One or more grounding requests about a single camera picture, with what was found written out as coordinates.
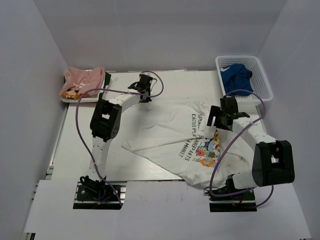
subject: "white wall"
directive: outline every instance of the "white wall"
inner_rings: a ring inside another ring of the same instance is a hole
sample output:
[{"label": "white wall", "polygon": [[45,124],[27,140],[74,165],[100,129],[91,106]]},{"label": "white wall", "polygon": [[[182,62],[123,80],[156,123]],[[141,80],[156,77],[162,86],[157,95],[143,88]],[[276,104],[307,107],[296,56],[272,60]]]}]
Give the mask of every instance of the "white wall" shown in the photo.
[{"label": "white wall", "polygon": [[264,123],[292,144],[293,185],[312,239],[320,239],[319,26],[319,0],[288,0],[258,54],[274,94]]},{"label": "white wall", "polygon": [[67,63],[107,70],[215,68],[256,55],[286,0],[34,0]]},{"label": "white wall", "polygon": [[2,0],[0,29],[0,238],[18,240],[62,119],[67,64],[32,0]]}]

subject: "white basket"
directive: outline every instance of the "white basket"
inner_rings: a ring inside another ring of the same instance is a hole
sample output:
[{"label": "white basket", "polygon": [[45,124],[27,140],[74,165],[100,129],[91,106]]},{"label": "white basket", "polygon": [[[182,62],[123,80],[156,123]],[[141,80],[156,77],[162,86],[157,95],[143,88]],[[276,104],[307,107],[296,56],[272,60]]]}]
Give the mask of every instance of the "white basket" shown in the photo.
[{"label": "white basket", "polygon": [[[226,94],[220,69],[232,64],[243,64],[248,70],[252,71],[252,77],[250,78],[250,84],[253,91],[262,98],[264,102],[271,101],[274,97],[268,83],[267,76],[262,68],[260,61],[255,56],[248,55],[229,55],[229,56],[217,56],[215,58],[215,64],[219,75],[220,85],[223,95]],[[260,100],[254,95],[249,96],[235,96],[239,106],[257,106],[260,104]]]}]

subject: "black mounting base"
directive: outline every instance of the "black mounting base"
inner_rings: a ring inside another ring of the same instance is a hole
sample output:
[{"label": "black mounting base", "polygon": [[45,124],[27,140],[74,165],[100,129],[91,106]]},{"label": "black mounting base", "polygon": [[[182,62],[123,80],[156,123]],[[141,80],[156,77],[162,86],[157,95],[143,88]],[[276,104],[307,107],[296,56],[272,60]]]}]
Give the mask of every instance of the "black mounting base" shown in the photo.
[{"label": "black mounting base", "polygon": [[[226,194],[225,188],[213,191],[215,194]],[[210,196],[210,212],[256,212],[254,191],[228,197]]]},{"label": "black mounting base", "polygon": [[[120,197],[120,185],[113,185],[114,189],[117,191],[117,195]],[[106,202],[118,202],[117,196],[114,194],[114,191],[109,185],[105,185],[105,194],[97,197],[95,194],[92,194],[88,191],[83,185],[78,187],[78,192],[76,194],[76,199],[81,202],[92,202],[100,201],[110,197]]]}]

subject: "white table surface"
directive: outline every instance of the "white table surface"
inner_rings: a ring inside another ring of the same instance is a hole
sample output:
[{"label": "white table surface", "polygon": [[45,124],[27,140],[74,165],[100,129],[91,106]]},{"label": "white table surface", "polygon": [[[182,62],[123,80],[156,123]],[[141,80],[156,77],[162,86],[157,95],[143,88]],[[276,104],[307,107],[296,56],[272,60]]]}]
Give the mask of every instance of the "white table surface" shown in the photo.
[{"label": "white table surface", "polygon": [[[121,210],[73,209],[77,180],[41,180],[25,225],[35,240],[299,240],[310,233],[292,184],[257,212],[210,212],[186,182],[129,181]],[[257,203],[270,187],[254,190]]]},{"label": "white table surface", "polygon": [[[209,105],[220,105],[220,98],[223,94],[217,71],[160,71],[157,73],[164,82],[164,91],[160,96],[153,98],[153,101],[195,99]],[[138,72],[112,73],[109,88],[125,91],[129,85],[138,80]],[[152,94],[156,94],[160,90],[161,84],[158,81]],[[107,98],[111,99],[119,93],[107,92],[106,94]],[[79,109],[79,127],[89,147],[93,144],[90,121],[95,105],[95,103],[83,103]],[[119,133],[111,143],[108,153],[107,179],[114,182],[181,179],[151,161],[121,147],[122,142],[132,136],[140,118],[143,118],[143,116],[136,114],[136,107],[129,108],[121,116]],[[255,106],[240,108],[240,110],[247,112],[252,119],[259,117]],[[76,131],[75,112],[76,104],[71,103],[53,160],[52,180],[78,180],[79,177],[86,174],[89,167],[90,156]]]},{"label": "white table surface", "polygon": [[[222,91],[215,71],[159,72],[165,84],[159,99],[198,99],[219,105]],[[138,73],[114,73],[112,89],[125,89],[138,79]],[[160,90],[160,84],[154,92]],[[89,123],[94,104],[80,109],[80,129],[92,145]],[[258,117],[255,107],[241,109]],[[121,210],[73,209],[77,182],[89,165],[89,155],[76,132],[75,106],[70,105],[61,140],[54,159],[52,180],[40,181],[25,226],[26,233],[36,233],[35,240],[234,240],[310,238],[310,233],[292,184],[275,187],[270,201],[258,212],[210,212],[208,196],[202,189],[186,182],[130,181],[170,180],[179,177],[150,161],[121,148],[130,129],[143,116],[134,108],[121,118],[119,135],[112,142],[107,177],[128,181]],[[270,187],[255,191],[257,203],[270,193]]]}]

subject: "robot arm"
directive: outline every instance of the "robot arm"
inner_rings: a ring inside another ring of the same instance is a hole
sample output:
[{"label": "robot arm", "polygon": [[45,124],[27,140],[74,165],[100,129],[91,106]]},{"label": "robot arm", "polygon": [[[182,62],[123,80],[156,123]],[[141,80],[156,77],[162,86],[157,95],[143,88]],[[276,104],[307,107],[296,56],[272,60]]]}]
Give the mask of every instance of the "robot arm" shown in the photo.
[{"label": "robot arm", "polygon": [[86,176],[80,178],[82,186],[92,199],[99,199],[106,189],[95,165],[100,176],[105,178],[109,148],[119,132],[121,115],[135,104],[151,101],[148,96],[151,94],[152,81],[152,77],[140,74],[139,82],[134,82],[128,87],[130,93],[121,94],[110,100],[100,99],[97,102],[90,122],[93,140],[92,155],[95,162],[91,159]]},{"label": "robot arm", "polygon": [[[212,125],[215,117],[214,126],[239,134],[252,123],[247,113],[238,111],[235,97],[221,98],[220,105],[221,107],[211,107],[207,126]],[[241,137],[254,151],[252,170],[230,175],[226,180],[227,189],[237,192],[241,189],[294,181],[292,147],[288,141],[276,140],[255,124],[245,130]]]},{"label": "robot arm", "polygon": [[117,136],[120,127],[121,114],[135,104],[140,103],[140,95],[121,94],[113,99],[98,101],[90,123],[92,129],[92,154],[95,163],[91,160],[86,173],[92,180],[100,180],[94,164],[103,178],[106,177],[106,162],[112,140]]}]

